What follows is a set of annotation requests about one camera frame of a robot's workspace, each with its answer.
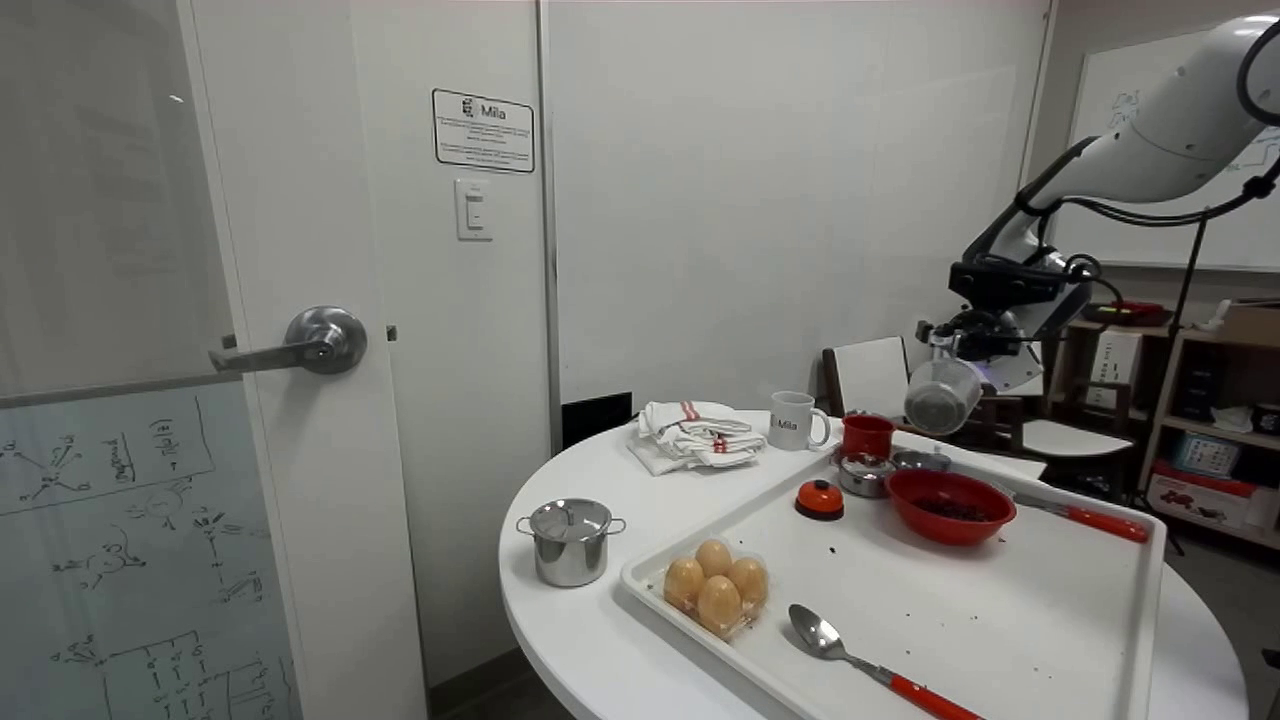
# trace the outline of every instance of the white round table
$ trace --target white round table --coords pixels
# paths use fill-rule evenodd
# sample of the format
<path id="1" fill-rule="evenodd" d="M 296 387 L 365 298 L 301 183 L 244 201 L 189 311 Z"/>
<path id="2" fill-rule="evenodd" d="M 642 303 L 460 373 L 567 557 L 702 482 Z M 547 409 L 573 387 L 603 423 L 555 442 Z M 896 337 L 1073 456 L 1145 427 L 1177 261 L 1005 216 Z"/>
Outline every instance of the white round table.
<path id="1" fill-rule="evenodd" d="M 502 526 L 502 586 L 511 633 L 573 715 L 759 715 L 751 689 L 687 659 L 677 644 L 617 604 L 622 569 L 674 535 L 698 531 L 792 476 L 817 451 L 764 449 L 751 468 L 650 476 L 630 451 L 630 427 L 600 430 L 552 456 L 510 505 Z M 588 586 L 547 586 L 515 521 L 555 495 L 591 495 L 630 521 L 607 538 L 607 570 Z M 1243 673 L 1210 604 L 1170 569 L 1159 586 L 1154 720 L 1247 720 Z"/>

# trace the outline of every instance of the door handle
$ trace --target door handle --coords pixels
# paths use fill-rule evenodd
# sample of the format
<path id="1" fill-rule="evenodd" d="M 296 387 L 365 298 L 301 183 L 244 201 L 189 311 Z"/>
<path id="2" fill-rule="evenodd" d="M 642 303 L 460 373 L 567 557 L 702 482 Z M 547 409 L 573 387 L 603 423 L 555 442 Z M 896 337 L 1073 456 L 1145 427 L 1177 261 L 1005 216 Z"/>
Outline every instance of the door handle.
<path id="1" fill-rule="evenodd" d="M 280 347 L 210 350 L 210 361 L 226 374 L 269 373 L 269 367 L 308 367 L 316 374 L 340 374 L 361 363 L 365 347 L 367 347 L 367 331 L 354 311 L 316 303 L 288 322 Z"/>

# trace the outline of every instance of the metal spoon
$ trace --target metal spoon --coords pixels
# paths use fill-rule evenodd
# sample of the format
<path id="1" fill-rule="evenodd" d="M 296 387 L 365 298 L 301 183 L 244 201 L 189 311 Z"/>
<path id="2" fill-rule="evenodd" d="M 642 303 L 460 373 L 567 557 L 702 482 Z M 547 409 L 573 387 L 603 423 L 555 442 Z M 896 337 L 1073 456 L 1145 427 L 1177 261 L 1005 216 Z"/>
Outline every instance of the metal spoon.
<path id="1" fill-rule="evenodd" d="M 868 659 L 853 655 L 853 650 L 843 646 L 837 624 L 827 624 L 827 618 L 817 615 L 814 608 L 792 604 L 790 615 L 792 615 L 792 626 L 797 626 L 806 650 L 814 650 L 814 655 L 822 655 L 822 659 L 843 659 L 843 663 L 868 673 L 877 683 L 892 689 L 902 698 L 923 706 L 930 715 L 939 715 L 939 720 L 979 720 L 977 712 L 968 712 L 968 706 L 936 696 L 934 689 L 923 689 L 923 683 L 915 683 L 915 679 L 910 679 L 910 677 L 902 677 L 902 673 L 892 673 L 892 666 L 883 666 L 883 663 L 868 663 Z"/>

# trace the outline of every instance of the door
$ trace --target door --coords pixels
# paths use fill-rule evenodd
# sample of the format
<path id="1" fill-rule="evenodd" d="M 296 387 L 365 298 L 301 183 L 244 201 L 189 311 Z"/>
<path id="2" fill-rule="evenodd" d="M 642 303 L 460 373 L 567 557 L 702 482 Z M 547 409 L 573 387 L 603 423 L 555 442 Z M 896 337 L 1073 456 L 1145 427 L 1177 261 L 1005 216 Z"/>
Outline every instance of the door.
<path id="1" fill-rule="evenodd" d="M 0 5 L 0 715 L 426 715 L 344 23 Z M 358 367 L 213 367 L 316 303 Z"/>

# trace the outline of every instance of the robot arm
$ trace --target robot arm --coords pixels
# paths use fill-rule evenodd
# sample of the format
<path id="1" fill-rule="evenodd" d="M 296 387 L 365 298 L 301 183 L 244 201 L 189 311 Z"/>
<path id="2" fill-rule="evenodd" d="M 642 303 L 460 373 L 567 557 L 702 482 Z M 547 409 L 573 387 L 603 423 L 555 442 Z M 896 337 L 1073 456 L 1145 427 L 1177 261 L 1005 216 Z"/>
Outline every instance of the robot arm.
<path id="1" fill-rule="evenodd" d="M 1023 338 L 1082 311 L 1097 266 L 1073 266 L 1043 240 L 1043 219 L 1068 201 L 1159 202 L 1206 189 L 1267 123 L 1280 123 L 1275 112 L 1262 108 L 1271 97 L 1271 108 L 1280 108 L 1275 34 L 1280 14 L 1239 14 L 1211 28 L 1200 53 L 1127 123 L 1082 140 L 1021 189 L 954 262 L 949 289 L 968 307 L 949 322 L 921 327 L 934 357 L 1021 357 Z"/>

